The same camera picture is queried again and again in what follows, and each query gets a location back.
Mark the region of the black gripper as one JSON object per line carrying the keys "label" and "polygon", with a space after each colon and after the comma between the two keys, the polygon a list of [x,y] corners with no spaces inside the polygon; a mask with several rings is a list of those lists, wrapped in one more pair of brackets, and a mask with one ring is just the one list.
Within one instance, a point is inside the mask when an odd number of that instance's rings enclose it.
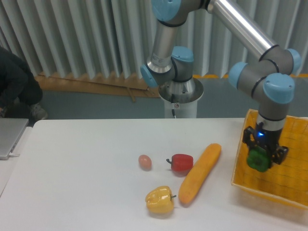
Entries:
{"label": "black gripper", "polygon": [[242,143],[246,144],[250,151],[261,148],[269,157],[269,168],[273,164],[280,165],[288,154],[288,147],[280,146],[279,139],[282,128],[277,130],[264,129],[264,123],[256,124],[255,127],[248,126],[243,131]]}

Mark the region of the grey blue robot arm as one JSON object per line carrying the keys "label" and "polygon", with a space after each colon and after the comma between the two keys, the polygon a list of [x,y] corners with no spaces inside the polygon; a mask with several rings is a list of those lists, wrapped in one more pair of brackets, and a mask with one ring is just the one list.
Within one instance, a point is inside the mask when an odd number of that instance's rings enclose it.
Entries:
{"label": "grey blue robot arm", "polygon": [[294,98],[291,74],[301,66],[299,53],[281,48],[236,3],[228,0],[154,0],[152,9],[158,26],[152,53],[140,70],[149,87],[159,88],[165,117],[197,116],[197,103],[204,88],[193,79],[193,52],[174,43],[178,28],[189,13],[205,9],[258,58],[257,64],[236,63],[228,77],[234,88],[259,103],[255,126],[243,130],[242,141],[249,150],[247,164],[259,172],[281,164],[289,151],[279,140]]}

